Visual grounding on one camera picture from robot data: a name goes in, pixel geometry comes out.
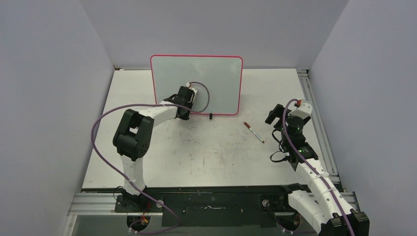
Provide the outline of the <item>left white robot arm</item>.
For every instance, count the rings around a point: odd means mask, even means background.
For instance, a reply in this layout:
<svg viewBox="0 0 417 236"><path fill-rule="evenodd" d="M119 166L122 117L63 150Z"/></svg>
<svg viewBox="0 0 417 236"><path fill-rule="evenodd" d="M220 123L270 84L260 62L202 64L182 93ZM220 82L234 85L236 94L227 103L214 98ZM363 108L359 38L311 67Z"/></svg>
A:
<svg viewBox="0 0 417 236"><path fill-rule="evenodd" d="M126 177L122 202L139 212L149 206L149 198L142 195L146 188L143 158L148 152L153 128L171 119L188 120L198 90L190 84L181 86L178 93L147 109L126 110L113 137L113 145L122 160Z"/></svg>

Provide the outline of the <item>pink framed whiteboard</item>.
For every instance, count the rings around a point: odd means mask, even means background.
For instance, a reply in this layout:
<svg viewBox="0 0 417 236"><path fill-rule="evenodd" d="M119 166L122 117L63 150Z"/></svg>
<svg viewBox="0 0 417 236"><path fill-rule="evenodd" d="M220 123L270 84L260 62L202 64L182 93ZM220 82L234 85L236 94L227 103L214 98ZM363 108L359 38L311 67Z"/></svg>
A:
<svg viewBox="0 0 417 236"><path fill-rule="evenodd" d="M214 55L153 55L150 67L155 102L177 93L181 86L197 89L192 109L204 114L239 113L243 58Z"/></svg>

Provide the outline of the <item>white whiteboard marker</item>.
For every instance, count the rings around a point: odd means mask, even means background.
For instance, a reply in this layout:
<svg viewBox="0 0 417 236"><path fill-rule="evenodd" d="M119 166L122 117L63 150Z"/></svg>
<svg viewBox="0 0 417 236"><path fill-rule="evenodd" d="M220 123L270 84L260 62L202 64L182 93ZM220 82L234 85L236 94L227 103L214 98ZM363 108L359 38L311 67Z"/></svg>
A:
<svg viewBox="0 0 417 236"><path fill-rule="evenodd" d="M265 141L261 138L261 136L247 123L244 122L243 123L256 137L257 139L261 142L264 143Z"/></svg>

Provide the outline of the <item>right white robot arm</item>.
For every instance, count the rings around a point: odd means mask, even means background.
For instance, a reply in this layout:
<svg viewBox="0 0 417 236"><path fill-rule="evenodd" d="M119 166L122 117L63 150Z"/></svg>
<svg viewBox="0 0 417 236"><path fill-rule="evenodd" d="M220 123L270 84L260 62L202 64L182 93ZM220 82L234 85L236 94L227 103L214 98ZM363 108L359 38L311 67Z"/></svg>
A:
<svg viewBox="0 0 417 236"><path fill-rule="evenodd" d="M283 210L294 210L294 222L301 218L319 236L367 236L370 220L356 210L336 188L325 171L317 153L307 142L303 128L310 121L312 105L306 100L295 100L295 109L277 104L265 122L272 124L272 137L278 142L281 162L290 163L294 171L306 182L283 186L278 197Z"/></svg>

